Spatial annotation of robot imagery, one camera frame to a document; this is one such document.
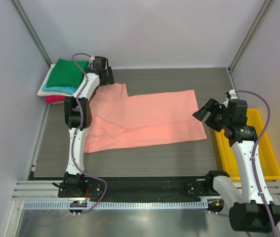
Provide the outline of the salmon pink t shirt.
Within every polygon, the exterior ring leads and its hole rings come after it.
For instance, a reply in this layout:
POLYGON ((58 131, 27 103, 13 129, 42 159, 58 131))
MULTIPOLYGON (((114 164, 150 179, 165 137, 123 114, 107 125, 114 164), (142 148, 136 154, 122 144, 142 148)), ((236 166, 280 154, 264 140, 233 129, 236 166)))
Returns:
POLYGON ((85 153, 205 140, 193 90, 129 96, 125 84, 100 87, 90 102, 85 153))

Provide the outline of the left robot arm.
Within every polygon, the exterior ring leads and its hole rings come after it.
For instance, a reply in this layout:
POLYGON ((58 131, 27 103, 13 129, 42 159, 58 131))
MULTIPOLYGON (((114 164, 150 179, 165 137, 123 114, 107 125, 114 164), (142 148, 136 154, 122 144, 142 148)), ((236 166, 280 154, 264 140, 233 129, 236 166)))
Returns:
POLYGON ((58 197, 82 197, 87 193, 84 168, 84 141, 87 129, 91 126, 92 114, 90 99, 100 86, 114 84, 112 69, 107 58, 90 56, 91 63, 84 69, 72 57, 82 71, 83 79, 76 92, 64 101, 65 124, 69 129, 69 159, 63 181, 58 186, 58 197))

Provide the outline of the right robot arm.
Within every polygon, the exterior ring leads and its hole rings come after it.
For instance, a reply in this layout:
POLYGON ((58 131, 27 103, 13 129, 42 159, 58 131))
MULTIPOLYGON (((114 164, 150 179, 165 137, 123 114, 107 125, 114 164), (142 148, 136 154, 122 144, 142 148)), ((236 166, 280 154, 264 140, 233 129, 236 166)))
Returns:
POLYGON ((209 101, 193 117, 217 131, 224 131, 236 157, 241 190, 232 183, 228 173, 210 171, 204 189, 209 195, 219 194, 229 208, 232 229, 238 232, 272 233, 280 221, 280 205, 276 205, 266 186, 261 168, 256 130, 247 125, 247 102, 228 99, 221 104, 209 101))

